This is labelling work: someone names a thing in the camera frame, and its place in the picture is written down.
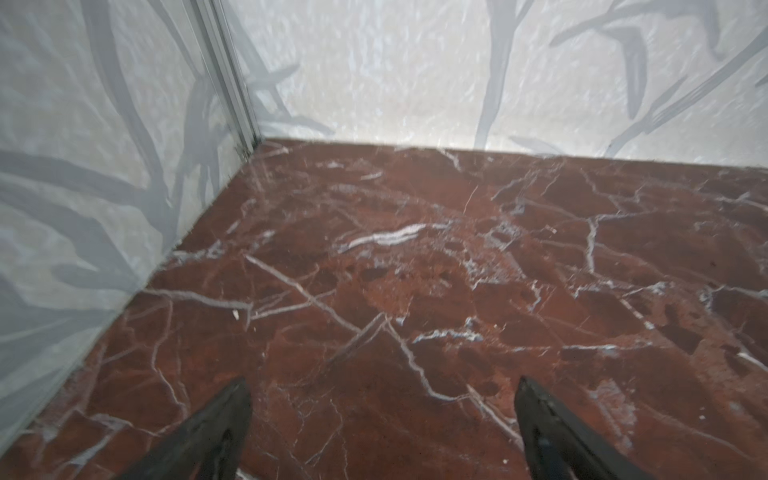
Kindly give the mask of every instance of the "patterned wallpaper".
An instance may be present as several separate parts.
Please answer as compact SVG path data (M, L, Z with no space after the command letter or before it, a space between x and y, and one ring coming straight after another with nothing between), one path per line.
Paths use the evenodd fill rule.
M237 171L182 0L0 5L0 451Z
M229 0L268 135L768 167L766 0Z

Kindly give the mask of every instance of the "red marble surface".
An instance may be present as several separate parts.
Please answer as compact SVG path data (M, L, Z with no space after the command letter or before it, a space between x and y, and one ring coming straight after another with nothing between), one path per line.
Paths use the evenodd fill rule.
M527 478L527 374L658 478L765 478L767 180L267 142L0 472L110 478L244 375L257 478Z

